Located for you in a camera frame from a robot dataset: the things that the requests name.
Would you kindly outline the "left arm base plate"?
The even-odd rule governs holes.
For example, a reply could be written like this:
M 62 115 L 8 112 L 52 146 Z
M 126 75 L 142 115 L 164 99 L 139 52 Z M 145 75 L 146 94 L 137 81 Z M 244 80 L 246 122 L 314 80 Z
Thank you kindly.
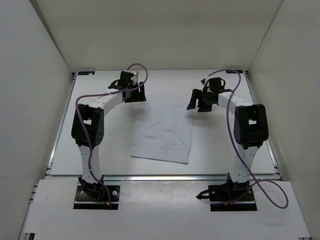
M 79 182 L 75 192 L 73 209 L 76 210 L 118 210 L 120 200 L 120 185 L 107 185 L 110 199 L 104 187 L 99 193 L 85 189 Z

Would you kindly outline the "left blue corner label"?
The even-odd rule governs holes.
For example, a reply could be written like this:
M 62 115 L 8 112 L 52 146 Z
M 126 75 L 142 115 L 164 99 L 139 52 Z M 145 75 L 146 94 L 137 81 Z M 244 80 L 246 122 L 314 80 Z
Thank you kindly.
M 79 71 L 78 76 L 93 76 L 95 71 Z

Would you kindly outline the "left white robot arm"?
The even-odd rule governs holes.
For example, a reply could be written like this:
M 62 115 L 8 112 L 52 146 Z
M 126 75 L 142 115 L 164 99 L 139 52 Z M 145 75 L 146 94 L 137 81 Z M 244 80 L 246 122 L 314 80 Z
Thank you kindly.
M 101 198 L 105 192 L 99 160 L 105 116 L 121 103 L 145 102 L 144 84 L 139 81 L 137 70 L 124 70 L 109 85 L 107 92 L 82 95 L 76 99 L 71 137 L 81 154 L 83 174 L 79 182 L 93 199 Z

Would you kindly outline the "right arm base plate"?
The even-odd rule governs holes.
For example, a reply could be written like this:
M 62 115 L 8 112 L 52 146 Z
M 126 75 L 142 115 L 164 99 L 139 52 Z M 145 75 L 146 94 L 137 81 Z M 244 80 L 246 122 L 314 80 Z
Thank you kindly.
M 196 198 L 209 200 L 211 212 L 254 212 L 257 204 L 251 185 L 247 181 L 243 189 L 234 189 L 235 185 L 226 182 L 220 185 L 209 185 Z

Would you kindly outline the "right blue corner label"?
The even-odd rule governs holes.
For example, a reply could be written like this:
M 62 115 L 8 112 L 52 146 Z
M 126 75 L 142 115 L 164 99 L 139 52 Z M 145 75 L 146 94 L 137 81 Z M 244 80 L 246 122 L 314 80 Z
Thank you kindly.
M 227 74 L 242 74 L 243 71 L 241 69 L 226 69 L 225 72 Z

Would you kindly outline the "blue corner label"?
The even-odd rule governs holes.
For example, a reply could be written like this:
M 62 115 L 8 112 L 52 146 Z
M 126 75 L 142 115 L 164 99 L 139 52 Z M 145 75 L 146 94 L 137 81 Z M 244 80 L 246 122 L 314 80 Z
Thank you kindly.
M 226 69 L 225 72 L 227 74 L 242 74 L 243 71 L 241 69 Z
M 93 76 L 95 71 L 79 71 L 78 76 Z

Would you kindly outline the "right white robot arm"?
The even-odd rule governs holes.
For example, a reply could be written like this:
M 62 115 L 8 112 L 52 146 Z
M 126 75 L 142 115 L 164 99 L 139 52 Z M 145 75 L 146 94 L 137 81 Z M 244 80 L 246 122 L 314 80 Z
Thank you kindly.
M 227 174 L 224 195 L 236 200 L 249 188 L 254 158 L 269 137 L 266 108 L 235 95 L 235 90 L 225 88 L 220 77 L 202 80 L 203 89 L 193 89 L 188 110 L 210 112 L 212 105 L 226 109 L 227 128 L 235 148 L 236 160 Z

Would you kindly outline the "white skirt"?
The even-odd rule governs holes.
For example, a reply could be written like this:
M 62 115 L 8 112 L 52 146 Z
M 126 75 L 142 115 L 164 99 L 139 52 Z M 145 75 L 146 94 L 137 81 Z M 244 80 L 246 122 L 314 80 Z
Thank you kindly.
M 182 107 L 142 104 L 134 123 L 131 156 L 187 165 L 192 125 L 193 113 Z

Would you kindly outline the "aluminium table rail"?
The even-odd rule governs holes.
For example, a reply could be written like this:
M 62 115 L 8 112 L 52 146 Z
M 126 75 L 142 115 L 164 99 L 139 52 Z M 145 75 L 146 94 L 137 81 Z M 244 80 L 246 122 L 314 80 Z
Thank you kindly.
M 188 175 L 104 175 L 104 181 L 225 181 L 225 174 Z

